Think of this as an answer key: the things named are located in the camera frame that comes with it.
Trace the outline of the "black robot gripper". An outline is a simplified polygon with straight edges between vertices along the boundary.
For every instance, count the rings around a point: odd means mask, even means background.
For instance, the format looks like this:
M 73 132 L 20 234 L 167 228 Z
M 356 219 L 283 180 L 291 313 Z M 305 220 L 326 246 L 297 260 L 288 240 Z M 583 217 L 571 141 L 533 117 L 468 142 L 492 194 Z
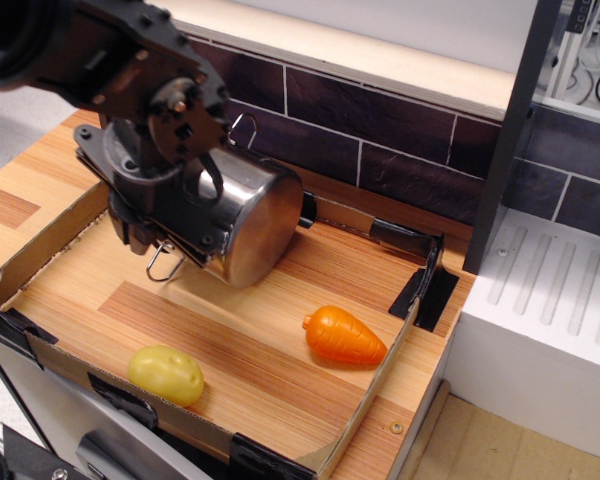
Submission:
M 201 267 L 218 252 L 212 208 L 223 178 L 212 153 L 227 140 L 227 122 L 222 92 L 212 92 L 175 78 L 149 96 L 144 119 L 112 116 L 102 129 L 75 133 L 80 161 L 116 193 L 108 196 L 111 222 L 136 255 L 154 244 L 152 223 Z

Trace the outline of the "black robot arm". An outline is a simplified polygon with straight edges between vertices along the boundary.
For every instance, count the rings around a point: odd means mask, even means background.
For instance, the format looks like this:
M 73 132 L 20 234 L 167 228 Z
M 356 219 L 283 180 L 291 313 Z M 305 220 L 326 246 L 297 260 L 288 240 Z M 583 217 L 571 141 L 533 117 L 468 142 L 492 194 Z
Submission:
M 116 232 L 138 254 L 170 241 L 198 264 L 226 233 L 211 210 L 223 180 L 229 95 L 170 13 L 143 1 L 0 1 L 0 90 L 49 91 L 98 113 L 77 155 L 109 188 Z

